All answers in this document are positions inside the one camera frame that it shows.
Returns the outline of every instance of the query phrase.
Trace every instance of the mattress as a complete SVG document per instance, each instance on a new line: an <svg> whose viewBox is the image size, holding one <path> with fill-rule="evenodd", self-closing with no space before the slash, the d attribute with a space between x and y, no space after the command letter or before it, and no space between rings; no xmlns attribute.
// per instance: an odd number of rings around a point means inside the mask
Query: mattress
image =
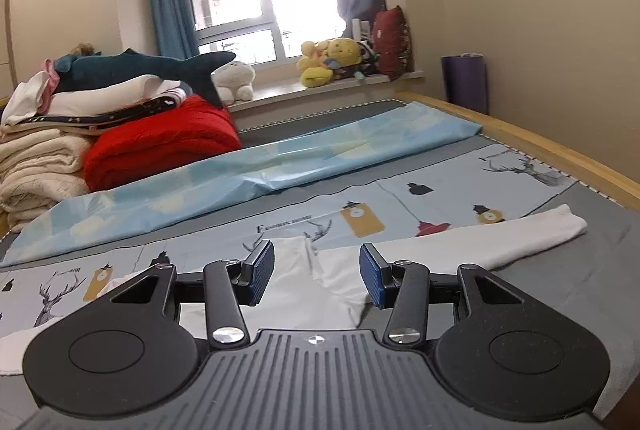
<svg viewBox="0 0 640 430"><path fill-rule="evenodd" d="M247 145L260 145L285 137L304 136L399 106L402 106L401 102L384 101L345 107L321 115L251 129L242 133L242 137ZM474 136L425 153L272 193L153 233L21 267L75 259L116 248L147 245L225 225L288 205L304 203L317 196L340 193L348 187L366 185L433 166L494 144L490 139ZM624 209L578 182L569 185L535 211L545 211L564 203L588 222L588 232L560 247L516 261L497 272L516 287L587 327L603 341L611 358L611 374L596 413L604 416L640 372L640 327L636 323L635 309L640 304L640 291L635 287L640 279L640 261L637 259L640 221L637 213ZM11 237L2 241L0 252L10 242ZM388 312L368 309L361 327L382 331L387 317ZM439 336L452 322L450 306L431 307L428 336ZM0 378L0 428L14 428L34 410L35 405L21 377Z"/></svg>

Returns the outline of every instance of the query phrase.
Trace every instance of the blue gripper pad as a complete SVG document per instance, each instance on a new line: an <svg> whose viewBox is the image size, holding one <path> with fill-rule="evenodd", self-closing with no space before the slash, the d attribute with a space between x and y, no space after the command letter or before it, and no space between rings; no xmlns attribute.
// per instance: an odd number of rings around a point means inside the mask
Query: blue gripper pad
<svg viewBox="0 0 640 430"><path fill-rule="evenodd" d="M387 294L390 289L396 289L391 265L370 243L360 247L360 276L374 306L379 309L393 307L395 295Z"/></svg>
<svg viewBox="0 0 640 430"><path fill-rule="evenodd" d="M251 275L249 275L251 277L249 291L252 298L251 305L255 305L262 299L264 290L267 289L271 278L271 273L273 273L273 267L275 266L273 243L271 241L261 242L244 260L242 267L245 266L250 266L252 269Z"/></svg>

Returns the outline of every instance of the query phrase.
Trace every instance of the red quilt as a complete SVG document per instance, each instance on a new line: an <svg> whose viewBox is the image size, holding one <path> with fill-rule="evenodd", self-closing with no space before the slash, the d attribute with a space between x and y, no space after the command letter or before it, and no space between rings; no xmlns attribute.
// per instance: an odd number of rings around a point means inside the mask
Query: red quilt
<svg viewBox="0 0 640 430"><path fill-rule="evenodd" d="M108 190L238 149L240 139L228 111L191 96L178 109L100 136L86 157L84 178L89 190Z"/></svg>

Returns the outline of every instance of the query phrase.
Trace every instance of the pink cloth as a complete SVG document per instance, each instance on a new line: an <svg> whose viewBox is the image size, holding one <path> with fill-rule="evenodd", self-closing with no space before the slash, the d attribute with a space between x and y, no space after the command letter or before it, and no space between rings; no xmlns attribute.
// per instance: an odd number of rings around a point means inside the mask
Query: pink cloth
<svg viewBox="0 0 640 430"><path fill-rule="evenodd" d="M40 98L41 103L38 107L38 114L46 113L49 110L49 106L51 105L51 96L53 91L56 90L58 84L60 83L60 75L53 69L53 59L47 58L42 63L42 69L47 72L47 84L44 87L44 91L42 92L42 96Z"/></svg>

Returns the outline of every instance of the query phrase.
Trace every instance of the light blue bed sheet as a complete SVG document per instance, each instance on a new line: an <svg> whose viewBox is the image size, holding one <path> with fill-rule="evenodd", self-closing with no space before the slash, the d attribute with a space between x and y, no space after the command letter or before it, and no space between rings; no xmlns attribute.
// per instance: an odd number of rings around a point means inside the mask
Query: light blue bed sheet
<svg viewBox="0 0 640 430"><path fill-rule="evenodd" d="M412 102L308 136L198 161L109 191L66 199L28 224L0 267L165 226L474 136L480 125Z"/></svg>

